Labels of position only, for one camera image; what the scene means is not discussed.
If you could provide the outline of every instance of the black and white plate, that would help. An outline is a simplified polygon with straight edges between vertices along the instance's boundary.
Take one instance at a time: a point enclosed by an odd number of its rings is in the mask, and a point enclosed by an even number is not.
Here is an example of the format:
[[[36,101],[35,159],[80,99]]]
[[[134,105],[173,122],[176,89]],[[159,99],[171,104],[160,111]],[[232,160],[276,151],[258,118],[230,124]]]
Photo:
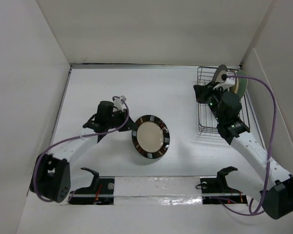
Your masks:
[[[146,158],[162,157],[169,148],[170,136],[165,123],[158,117],[147,115],[140,117],[137,130],[131,132],[136,150]]]

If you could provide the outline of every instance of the white wall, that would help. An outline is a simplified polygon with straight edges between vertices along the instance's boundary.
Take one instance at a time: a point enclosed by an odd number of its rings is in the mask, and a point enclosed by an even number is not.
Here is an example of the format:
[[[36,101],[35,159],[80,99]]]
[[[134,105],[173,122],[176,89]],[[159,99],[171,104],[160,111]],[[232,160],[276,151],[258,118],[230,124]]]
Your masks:
[[[0,234],[13,234],[69,64],[34,0],[0,0]]]
[[[272,0],[37,0],[69,62],[239,65]]]
[[[274,157],[293,171],[293,0],[275,0],[272,6],[244,69],[273,88],[280,108]],[[249,83],[249,92],[267,144],[272,121],[269,94],[254,82]]]

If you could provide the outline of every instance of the black wire rack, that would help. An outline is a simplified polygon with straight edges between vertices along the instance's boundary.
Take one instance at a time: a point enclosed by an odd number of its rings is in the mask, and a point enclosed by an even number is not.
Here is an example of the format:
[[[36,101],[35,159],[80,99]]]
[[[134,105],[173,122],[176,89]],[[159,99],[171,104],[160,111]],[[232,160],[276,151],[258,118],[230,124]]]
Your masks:
[[[206,85],[211,82],[217,67],[198,67],[197,69],[197,84]],[[249,111],[247,107],[247,98],[244,95],[241,99],[242,110],[239,114],[240,119],[250,126]],[[198,130],[200,134],[206,133],[209,136],[219,136],[217,130],[217,120],[211,112],[207,104],[198,104]]]

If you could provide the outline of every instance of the metal wire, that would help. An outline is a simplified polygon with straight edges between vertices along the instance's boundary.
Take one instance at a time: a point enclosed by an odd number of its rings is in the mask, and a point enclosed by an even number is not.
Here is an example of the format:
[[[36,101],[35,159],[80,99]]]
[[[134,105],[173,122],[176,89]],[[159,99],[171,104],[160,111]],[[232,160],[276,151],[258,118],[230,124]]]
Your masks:
[[[216,69],[216,67],[198,67],[197,84],[206,85],[211,82]],[[242,97],[240,102],[242,104],[242,110],[239,114],[239,117],[246,125],[250,126],[249,111],[245,95]],[[208,133],[212,136],[219,137],[217,130],[217,120],[215,119],[213,113],[206,104],[198,104],[198,126],[200,133]]]

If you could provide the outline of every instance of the white floor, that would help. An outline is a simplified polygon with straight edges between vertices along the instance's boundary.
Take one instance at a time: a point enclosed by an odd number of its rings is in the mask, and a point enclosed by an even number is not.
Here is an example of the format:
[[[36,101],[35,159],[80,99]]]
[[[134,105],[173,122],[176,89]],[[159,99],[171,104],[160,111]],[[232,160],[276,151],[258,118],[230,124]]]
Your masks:
[[[101,100],[125,95],[130,116],[153,114],[161,118],[170,130],[171,144],[160,160],[140,156],[131,142],[131,132],[106,136],[91,148],[72,168],[80,173],[86,166],[101,176],[119,176],[115,193],[119,196],[191,195],[195,198],[196,179],[176,177],[153,187],[152,178],[145,182],[137,176],[206,176],[215,175],[224,167],[235,166],[250,176],[253,169],[234,149],[219,137],[197,134],[197,103],[193,85],[197,81],[195,68],[176,69],[90,69],[73,70],[65,95],[54,142],[78,134],[81,126],[95,112]],[[254,131],[254,119],[251,129]],[[126,180],[122,176],[133,176]],[[244,217],[229,213],[221,205],[145,205],[118,201],[114,206],[73,206],[47,204],[29,192],[18,234],[49,233],[271,233],[293,234],[293,213],[279,220],[263,214]],[[247,213],[245,205],[231,205]]]

